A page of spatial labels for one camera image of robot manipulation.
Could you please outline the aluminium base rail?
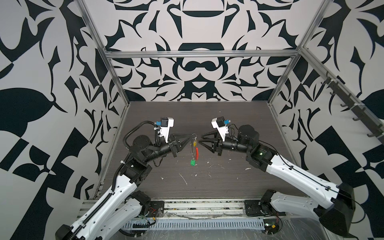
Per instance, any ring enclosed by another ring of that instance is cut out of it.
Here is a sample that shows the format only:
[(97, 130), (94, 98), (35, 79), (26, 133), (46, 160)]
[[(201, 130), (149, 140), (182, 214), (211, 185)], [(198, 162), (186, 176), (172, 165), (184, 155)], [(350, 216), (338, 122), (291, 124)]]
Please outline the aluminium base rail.
[(114, 208), (113, 214), (122, 211), (123, 214), (133, 214), (134, 217), (143, 215), (146, 217), (171, 214), (175, 216), (240, 216), (250, 211), (251, 205), (259, 206), (260, 199), (154, 199), (148, 207), (141, 210), (141, 205), (136, 207), (134, 203), (124, 200)]

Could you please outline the black wall hook rack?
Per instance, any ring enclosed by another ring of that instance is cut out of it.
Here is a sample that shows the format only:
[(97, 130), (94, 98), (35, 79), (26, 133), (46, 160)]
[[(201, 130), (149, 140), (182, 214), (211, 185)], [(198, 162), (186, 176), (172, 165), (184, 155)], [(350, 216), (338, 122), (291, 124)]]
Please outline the black wall hook rack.
[(331, 95), (339, 97), (343, 102), (341, 107), (352, 111), (355, 115), (353, 120), (361, 122), (370, 131), (367, 137), (376, 138), (383, 145), (384, 123), (341, 80), (333, 79), (329, 72), (321, 74), (321, 77), (324, 77), (322, 85), (330, 87)]

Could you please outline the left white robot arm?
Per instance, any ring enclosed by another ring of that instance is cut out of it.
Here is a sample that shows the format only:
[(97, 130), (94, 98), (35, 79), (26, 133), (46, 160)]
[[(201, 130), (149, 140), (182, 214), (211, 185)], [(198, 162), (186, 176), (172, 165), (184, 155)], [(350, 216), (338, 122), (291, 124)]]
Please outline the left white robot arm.
[(72, 225), (62, 225), (57, 240), (109, 240), (126, 223), (149, 213), (151, 198), (138, 187), (152, 170), (150, 162), (168, 154), (176, 157), (193, 134), (170, 134), (173, 118), (143, 121), (123, 138), (129, 151), (115, 171), (112, 185), (102, 197)]

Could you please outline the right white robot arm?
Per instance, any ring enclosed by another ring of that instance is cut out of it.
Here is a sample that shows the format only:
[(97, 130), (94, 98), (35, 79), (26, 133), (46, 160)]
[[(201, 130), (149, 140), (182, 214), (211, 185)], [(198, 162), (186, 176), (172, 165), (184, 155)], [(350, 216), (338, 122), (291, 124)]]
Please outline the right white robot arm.
[(330, 232), (349, 237), (353, 216), (358, 202), (353, 188), (323, 180), (282, 157), (250, 125), (240, 126), (236, 137), (230, 136), (229, 127), (216, 127), (202, 135), (199, 144), (212, 153), (221, 155), (224, 150), (246, 154), (246, 161), (254, 168), (280, 178), (297, 188), (305, 197), (285, 195), (267, 190), (256, 204), (248, 204), (250, 217), (277, 216), (290, 213), (319, 221)]

